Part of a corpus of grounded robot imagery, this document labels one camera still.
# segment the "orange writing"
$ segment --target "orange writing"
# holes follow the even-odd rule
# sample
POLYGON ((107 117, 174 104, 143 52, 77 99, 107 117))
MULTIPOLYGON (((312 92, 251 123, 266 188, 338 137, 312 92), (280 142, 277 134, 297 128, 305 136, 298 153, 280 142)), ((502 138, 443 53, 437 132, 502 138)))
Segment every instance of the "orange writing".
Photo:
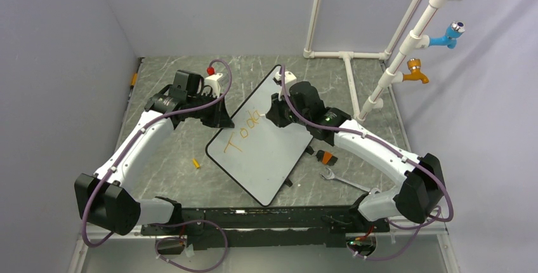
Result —
POLYGON ((230 146, 230 145, 231 145, 231 146, 234 146, 237 150, 243 152, 243 150, 241 150, 241 148, 235 146, 235 145, 232 143, 232 137, 233 137, 233 134, 234 134, 234 133, 235 133, 235 132, 232 132, 232 134, 230 135, 230 138, 228 139, 228 143, 226 144, 226 147, 224 147, 224 153, 226 153, 226 150, 228 149, 228 146, 230 146))
POLYGON ((254 127, 258 124, 257 120, 259 119, 259 113, 258 113, 257 110, 254 111, 255 114, 258 114, 258 118, 257 118, 257 119, 255 119, 255 118, 253 117, 253 115, 251 114, 250 111, 248 111, 248 113, 249 113, 249 115, 250 115, 250 118, 247 119, 247 126, 248 126, 249 128, 252 129, 252 128, 254 128, 254 127))
POLYGON ((239 130, 239 134, 241 135, 242 138, 246 138, 249 136, 249 131, 246 130, 245 128, 241 128, 241 130, 239 130))
MULTIPOLYGON (((249 113, 249 116, 250 116, 246 121, 247 127, 250 129, 254 129, 254 127, 256 127, 256 125, 259 124, 258 122, 260 118, 259 112, 257 110, 255 110, 253 113, 251 113, 250 110, 247 110, 247 112, 249 113)), ((224 148, 224 153, 226 153, 226 150, 228 149, 228 146, 230 145, 236 148, 237 150, 243 152, 241 148, 237 147, 236 145, 232 143, 232 138, 233 138, 234 133, 235 132, 233 131, 232 134, 230 135, 230 138, 228 139, 228 143, 226 144, 226 147, 224 148)), ((241 127, 241 129, 239 130, 239 135, 242 138, 247 138, 249 136, 249 130, 245 127, 241 127)))

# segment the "white wall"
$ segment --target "white wall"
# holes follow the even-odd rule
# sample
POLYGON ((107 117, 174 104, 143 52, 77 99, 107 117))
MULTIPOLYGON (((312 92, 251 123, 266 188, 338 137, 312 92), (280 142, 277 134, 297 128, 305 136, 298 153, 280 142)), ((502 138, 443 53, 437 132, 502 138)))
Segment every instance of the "white wall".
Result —
POLYGON ((538 267, 537 18, 538 0, 448 3, 426 34, 442 35, 453 20, 464 21, 467 31, 454 50, 410 56, 422 60, 429 84, 395 88, 412 148, 443 164, 456 208, 450 238, 462 272, 538 267))
POLYGON ((322 0, 312 50, 383 52, 411 0, 322 0))
MULTIPOLYGON (((108 0, 141 56, 302 54, 313 0, 108 0)), ((411 0, 322 0, 315 50, 380 52, 411 0)))
POLYGON ((0 0, 0 67, 0 270, 65 272, 136 56, 106 0, 0 0))

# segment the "orange faucet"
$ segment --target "orange faucet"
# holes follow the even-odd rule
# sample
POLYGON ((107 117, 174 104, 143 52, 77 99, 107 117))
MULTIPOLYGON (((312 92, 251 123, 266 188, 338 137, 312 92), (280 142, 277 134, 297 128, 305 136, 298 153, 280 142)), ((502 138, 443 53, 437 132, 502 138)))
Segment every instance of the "orange faucet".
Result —
POLYGON ((404 81, 422 81, 423 84, 427 84, 430 82, 430 80, 422 73, 420 72, 421 63, 420 59, 411 58, 407 62, 407 68, 411 71, 411 74, 404 74, 403 79, 404 81))

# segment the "whiteboard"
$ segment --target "whiteboard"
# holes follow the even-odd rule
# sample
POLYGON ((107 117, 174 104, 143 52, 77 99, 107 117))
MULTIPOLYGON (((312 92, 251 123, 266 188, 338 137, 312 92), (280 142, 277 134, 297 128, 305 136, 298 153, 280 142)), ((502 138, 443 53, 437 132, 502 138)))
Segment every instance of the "whiteboard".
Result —
POLYGON ((312 140, 306 128, 278 128, 264 115, 271 95, 280 91, 273 81, 280 65, 262 80, 232 115, 234 129, 222 129, 209 141, 206 154, 262 206, 271 204, 312 140))

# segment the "wrench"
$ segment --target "wrench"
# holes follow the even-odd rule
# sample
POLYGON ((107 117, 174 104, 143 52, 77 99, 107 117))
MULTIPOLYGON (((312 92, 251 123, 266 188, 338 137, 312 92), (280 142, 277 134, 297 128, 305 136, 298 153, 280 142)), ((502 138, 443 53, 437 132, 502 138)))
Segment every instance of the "wrench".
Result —
POLYGON ((344 178, 340 178, 339 176, 335 175, 332 170, 328 167, 325 167, 325 169, 328 171, 328 174, 323 174, 323 173, 320 173, 320 176, 325 179, 325 180, 337 180, 337 181, 340 181, 342 183, 345 183, 345 184, 348 184, 348 185, 351 185, 353 186, 354 188, 356 189, 360 189, 360 190, 364 190, 365 192, 369 192, 371 191, 372 189, 369 188, 369 187, 366 187, 366 186, 362 186, 360 184, 356 184, 356 183, 353 183, 351 181, 348 181, 344 178))

